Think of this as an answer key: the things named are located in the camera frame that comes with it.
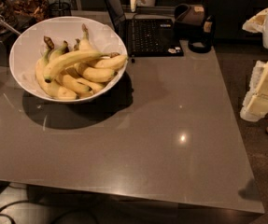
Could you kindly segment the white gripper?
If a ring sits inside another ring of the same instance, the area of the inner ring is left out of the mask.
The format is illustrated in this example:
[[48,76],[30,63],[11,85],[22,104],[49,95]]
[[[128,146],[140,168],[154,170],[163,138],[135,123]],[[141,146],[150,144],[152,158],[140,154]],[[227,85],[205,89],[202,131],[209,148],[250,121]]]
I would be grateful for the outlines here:
[[[263,45],[268,49],[268,8],[260,11],[243,24],[250,33],[262,33]],[[268,61],[257,61],[249,82],[249,91],[243,101],[240,117],[256,122],[268,114]]]

